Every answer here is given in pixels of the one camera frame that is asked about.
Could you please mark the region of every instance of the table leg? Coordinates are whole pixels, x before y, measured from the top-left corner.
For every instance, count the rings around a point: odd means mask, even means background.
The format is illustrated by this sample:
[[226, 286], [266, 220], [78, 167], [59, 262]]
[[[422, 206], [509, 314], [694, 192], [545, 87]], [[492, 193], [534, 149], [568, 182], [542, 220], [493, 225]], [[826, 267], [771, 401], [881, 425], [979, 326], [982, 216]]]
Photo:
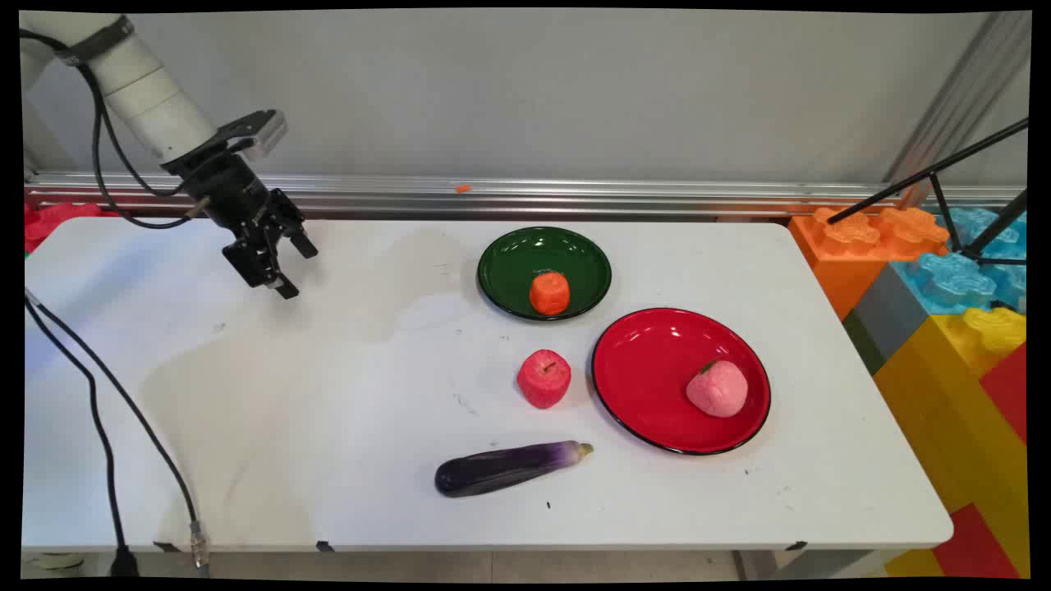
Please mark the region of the table leg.
[[774, 552], [738, 552], [741, 577], [745, 580], [787, 580], [803, 578], [853, 578], [880, 567], [875, 550], [806, 550], [779, 567]]

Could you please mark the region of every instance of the plate rim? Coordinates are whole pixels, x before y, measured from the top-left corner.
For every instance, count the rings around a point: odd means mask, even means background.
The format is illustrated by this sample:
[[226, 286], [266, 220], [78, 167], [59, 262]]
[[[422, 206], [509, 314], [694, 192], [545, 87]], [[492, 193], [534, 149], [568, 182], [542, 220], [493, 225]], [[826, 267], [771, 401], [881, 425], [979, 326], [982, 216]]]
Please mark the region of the plate rim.
[[[736, 444], [734, 444], [734, 445], [731, 445], [729, 447], [725, 447], [725, 448], [718, 449], [718, 450], [715, 450], [715, 451], [694, 451], [694, 450], [688, 450], [688, 449], [678, 449], [678, 448], [675, 448], [675, 447], [671, 447], [671, 446], [666, 446], [664, 444], [657, 443], [657, 442], [655, 442], [655, 441], [653, 441], [653, 440], [651, 440], [651, 439], [642, 435], [641, 433], [637, 432], [635, 429], [632, 429], [630, 426], [627, 426], [627, 424], [624, 423], [624, 421], [621, 420], [620, 416], [617, 416], [617, 413], [614, 412], [612, 408], [610, 408], [610, 405], [605, 402], [605, 398], [602, 395], [602, 390], [598, 387], [598, 374], [595, 372], [595, 358], [598, 354], [598, 346], [602, 343], [602, 339], [605, 338], [605, 333], [609, 332], [610, 329], [613, 328], [618, 322], [624, 320], [625, 318], [627, 318], [630, 315], [634, 315], [634, 314], [637, 314], [637, 313], [640, 313], [640, 312], [650, 311], [650, 310], [674, 310], [674, 311], [686, 312], [686, 313], [691, 313], [691, 314], [697, 314], [697, 315], [699, 315], [701, 318], [705, 318], [705, 319], [707, 319], [707, 320], [709, 320], [709, 321], [718, 324], [719, 326], [725, 328], [730, 333], [737, 335], [737, 338], [740, 339], [742, 343], [744, 343], [744, 346], [748, 347], [748, 350], [751, 351], [751, 354], [756, 355], [756, 361], [759, 362], [759, 367], [763, 370], [763, 379], [766, 381], [766, 390], [769, 392], [770, 402], [769, 402], [769, 404], [766, 405], [766, 413], [763, 414], [763, 420], [759, 422], [759, 426], [756, 427], [756, 430], [753, 431], [747, 437], [741, 440], [740, 442], [738, 442], [738, 443], [736, 443]], [[646, 442], [647, 444], [650, 444], [650, 445], [652, 445], [654, 447], [663, 449], [664, 451], [671, 451], [673, 453], [678, 453], [678, 454], [681, 454], [681, 455], [718, 455], [720, 453], [726, 453], [727, 451], [730, 451], [730, 450], [734, 450], [734, 449], [737, 449], [737, 448], [743, 446], [744, 444], [750, 442], [757, 434], [759, 434], [759, 431], [763, 430], [763, 427], [766, 426], [766, 420], [769, 419], [769, 416], [770, 416], [770, 407], [774, 406], [774, 388], [770, 386], [770, 375], [766, 371], [766, 366], [763, 365], [763, 360], [760, 359], [759, 353], [757, 353], [756, 350], [751, 348], [751, 345], [749, 345], [748, 342], [745, 341], [743, 337], [741, 337], [736, 331], [734, 331], [734, 329], [731, 329], [730, 327], [726, 326], [725, 324], [719, 322], [718, 320], [715, 320], [714, 318], [710, 318], [710, 317], [706, 317], [706, 315], [704, 315], [704, 314], [702, 314], [700, 312], [695, 312], [693, 310], [687, 310], [687, 309], [684, 309], [684, 308], [673, 308], [673, 307], [668, 307], [668, 306], [655, 306], [655, 307], [652, 307], [652, 308], [640, 308], [638, 310], [634, 310], [634, 311], [627, 312], [626, 314], [624, 314], [624, 315], [618, 318], [617, 320], [611, 322], [610, 326], [605, 327], [605, 330], [602, 331], [602, 334], [599, 335], [598, 341], [595, 342], [595, 346], [592, 348], [592, 359], [591, 359], [591, 364], [590, 365], [591, 365], [591, 373], [592, 373], [592, 385], [595, 386], [595, 393], [598, 395], [599, 402], [602, 403], [602, 407], [605, 408], [605, 411], [610, 413], [610, 416], [613, 416], [613, 420], [616, 421], [618, 425], [620, 425], [621, 427], [623, 427], [628, 433], [635, 435], [636, 437], [638, 437], [638, 439]]]
[[[528, 315], [528, 314], [518, 313], [517, 311], [512, 310], [511, 308], [509, 308], [509, 307], [504, 306], [503, 304], [501, 304], [500, 302], [498, 302], [496, 300], [496, 298], [494, 298], [493, 294], [489, 292], [489, 289], [486, 287], [486, 283], [483, 281], [481, 281], [481, 262], [486, 258], [486, 252], [489, 252], [489, 249], [492, 248], [493, 245], [496, 244], [497, 242], [499, 242], [500, 240], [502, 240], [502, 239], [504, 239], [504, 238], [507, 238], [507, 237], [509, 237], [509, 236], [511, 236], [511, 235], [513, 235], [515, 232], [520, 232], [520, 231], [524, 231], [524, 230], [534, 230], [534, 229], [548, 229], [548, 228], [556, 229], [556, 230], [559, 230], [559, 231], [571, 233], [573, 236], [579, 237], [579, 238], [588, 241], [589, 243], [591, 243], [592, 246], [594, 246], [595, 249], [598, 250], [598, 253], [602, 256], [602, 261], [605, 263], [605, 268], [606, 268], [606, 281], [605, 281], [605, 284], [602, 286], [602, 289], [599, 292], [598, 297], [595, 298], [595, 301], [592, 302], [591, 305], [585, 306], [585, 307], [581, 308], [580, 310], [575, 311], [573, 313], [569, 313], [569, 314], [554, 314], [554, 315], [550, 315], [550, 317], [542, 315], [542, 314]], [[482, 249], [481, 254], [478, 257], [478, 265], [475, 268], [475, 273], [474, 274], [475, 274], [475, 281], [477, 281], [478, 282], [478, 286], [481, 287], [481, 292], [486, 294], [486, 299], [488, 299], [490, 302], [492, 302], [497, 308], [500, 308], [501, 310], [508, 312], [511, 315], [514, 315], [514, 317], [517, 317], [517, 318], [520, 318], [520, 319], [524, 319], [524, 320], [533, 320], [533, 321], [537, 321], [537, 322], [552, 322], [552, 321], [556, 321], [556, 320], [566, 320], [566, 319], [571, 319], [571, 318], [576, 318], [576, 317], [578, 317], [580, 314], [583, 314], [584, 312], [591, 311], [592, 308], [594, 308], [595, 306], [599, 305], [599, 303], [602, 300], [605, 299], [606, 293], [610, 292], [610, 286], [613, 285], [613, 265], [610, 264], [610, 258], [605, 256], [605, 250], [602, 250], [602, 247], [599, 246], [598, 243], [596, 243], [594, 240], [588, 238], [586, 236], [584, 236], [584, 235], [582, 235], [580, 232], [573, 231], [571, 229], [566, 229], [566, 228], [560, 227], [560, 226], [526, 226], [526, 227], [521, 227], [521, 228], [515, 228], [515, 229], [513, 229], [513, 230], [511, 230], [511, 231], [509, 231], [507, 233], [503, 233], [503, 235], [501, 235], [501, 236], [493, 239], [493, 241], [490, 242], [489, 245], [486, 246], [485, 249]]]

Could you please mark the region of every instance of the floor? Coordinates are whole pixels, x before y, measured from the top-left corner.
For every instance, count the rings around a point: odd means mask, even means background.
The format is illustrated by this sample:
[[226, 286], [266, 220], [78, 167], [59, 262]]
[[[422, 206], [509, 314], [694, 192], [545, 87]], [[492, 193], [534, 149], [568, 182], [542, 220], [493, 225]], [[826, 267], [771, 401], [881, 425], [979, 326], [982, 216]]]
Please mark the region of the floor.
[[[195, 576], [188, 554], [137, 554], [143, 576]], [[22, 578], [104, 576], [112, 554], [47, 571], [24, 555]], [[733, 552], [311, 552], [211, 556], [214, 578], [405, 583], [739, 580]]]

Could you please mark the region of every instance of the orange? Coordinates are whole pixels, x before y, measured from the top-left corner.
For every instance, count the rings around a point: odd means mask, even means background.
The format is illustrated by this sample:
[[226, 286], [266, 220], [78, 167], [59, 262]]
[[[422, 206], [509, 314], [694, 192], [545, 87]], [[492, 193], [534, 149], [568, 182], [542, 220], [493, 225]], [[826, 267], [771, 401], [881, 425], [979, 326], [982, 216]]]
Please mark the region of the orange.
[[529, 303], [543, 315], [555, 315], [570, 307], [570, 282], [555, 271], [537, 276], [529, 289]]

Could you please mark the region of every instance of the eggplant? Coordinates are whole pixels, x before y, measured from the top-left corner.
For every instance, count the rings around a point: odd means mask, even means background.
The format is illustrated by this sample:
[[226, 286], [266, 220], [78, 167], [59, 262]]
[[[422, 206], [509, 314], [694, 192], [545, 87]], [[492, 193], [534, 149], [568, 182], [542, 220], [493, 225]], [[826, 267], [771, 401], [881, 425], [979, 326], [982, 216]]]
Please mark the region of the eggplant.
[[483, 494], [575, 466], [592, 451], [571, 441], [475, 453], [438, 466], [434, 486], [446, 496]]

